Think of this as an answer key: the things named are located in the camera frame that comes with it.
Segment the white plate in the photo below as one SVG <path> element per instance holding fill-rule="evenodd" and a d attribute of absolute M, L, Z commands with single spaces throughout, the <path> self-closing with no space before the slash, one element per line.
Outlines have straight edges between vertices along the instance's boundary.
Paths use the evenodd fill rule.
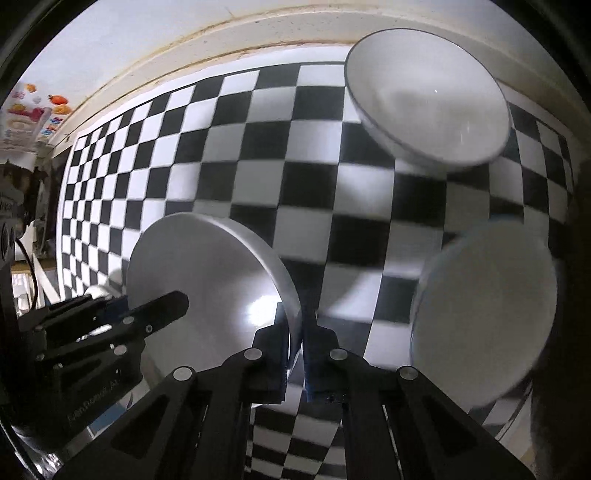
<path fill-rule="evenodd" d="M 411 306 L 411 361 L 463 408 L 488 404 L 535 364 L 556 301 L 548 248 L 518 222 L 489 222 L 423 271 Z"/>

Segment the black cable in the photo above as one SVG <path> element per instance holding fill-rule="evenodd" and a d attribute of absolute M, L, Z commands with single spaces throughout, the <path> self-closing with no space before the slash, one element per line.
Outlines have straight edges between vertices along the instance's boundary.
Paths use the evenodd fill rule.
<path fill-rule="evenodd" d="M 31 460 L 31 457 L 27 453 L 27 451 L 22 446 L 20 439 L 18 438 L 17 434 L 14 433 L 12 429 L 12 425 L 4 416 L 4 413 L 0 411 L 0 427 L 2 428 L 2 432 L 4 436 L 8 440 L 8 443 L 12 446 L 12 450 L 14 450 L 14 454 L 20 460 L 21 465 L 31 474 L 31 476 L 35 480 L 45 480 L 42 474 L 39 473 L 37 470 L 37 466 Z"/>
<path fill-rule="evenodd" d="M 35 268 L 33 267 L 33 262 L 31 262 L 31 259 L 29 258 L 29 255 L 27 253 L 27 251 L 25 250 L 25 247 L 23 247 L 22 242 L 17 238 L 16 239 L 18 246 L 21 249 L 21 252 L 23 254 L 23 256 L 25 257 L 25 260 L 27 260 L 27 263 L 29 264 L 29 269 L 31 270 L 31 276 L 33 277 L 33 284 L 34 284 L 34 295 L 33 295 L 33 305 L 31 306 L 31 310 L 35 310 L 35 308 L 37 308 L 37 299 L 39 297 L 39 286 L 37 285 L 37 277 L 35 276 Z"/>

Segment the white bowl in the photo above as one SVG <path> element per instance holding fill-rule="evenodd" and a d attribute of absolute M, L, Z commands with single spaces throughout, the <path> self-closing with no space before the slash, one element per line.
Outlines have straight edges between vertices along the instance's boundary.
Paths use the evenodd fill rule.
<path fill-rule="evenodd" d="M 248 228 L 196 213 L 153 223 L 129 260 L 129 308 L 173 290 L 189 298 L 186 315 L 146 338 L 145 351 L 161 375 L 183 365 L 217 367 L 250 347 L 256 331 L 273 324 L 278 301 L 288 320 L 293 365 L 301 344 L 296 288 L 276 253 Z"/>
<path fill-rule="evenodd" d="M 362 38 L 347 56 L 345 82 L 374 140 L 421 167 L 482 164 L 509 138 L 509 110 L 495 79 L 437 35 L 395 28 Z"/>
<path fill-rule="evenodd" d="M 411 362 L 461 407 L 519 383 L 554 322 L 548 248 L 519 222 L 496 220 L 428 263 L 411 306 Z"/>

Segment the checkerboard backdrop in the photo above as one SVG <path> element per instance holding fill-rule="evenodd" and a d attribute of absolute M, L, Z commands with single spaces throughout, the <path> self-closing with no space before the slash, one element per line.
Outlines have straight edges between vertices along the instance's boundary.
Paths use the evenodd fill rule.
<path fill-rule="evenodd" d="M 573 191 L 566 140 L 509 104 L 511 136 L 494 162 L 434 176 L 394 160 L 367 135 L 343 64 L 270 65 L 201 80 L 77 139 L 64 183 L 58 247 L 62 295 L 125 288 L 131 252 L 174 212 L 229 216 L 284 261 L 319 323 L 370 363 L 408 363 L 409 311 L 424 263 L 465 230 L 519 220 L 563 255 Z M 528 381 L 470 414 L 495 436 Z M 285 402 L 253 411 L 251 478 L 344 478 L 339 409 Z"/>

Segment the white wall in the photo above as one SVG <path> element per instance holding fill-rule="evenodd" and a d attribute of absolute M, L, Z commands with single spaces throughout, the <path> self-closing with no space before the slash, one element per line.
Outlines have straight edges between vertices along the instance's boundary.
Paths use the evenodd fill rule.
<path fill-rule="evenodd" d="M 490 0 L 332 0 L 330 6 L 319 0 L 99 0 L 43 50 L 22 80 L 55 89 L 79 107 L 63 134 L 128 92 L 187 65 L 281 43 L 352 43 L 396 26 L 458 42 L 563 122 L 574 116 L 591 127 L 566 75 Z M 62 139 L 56 135 L 53 142 Z"/>

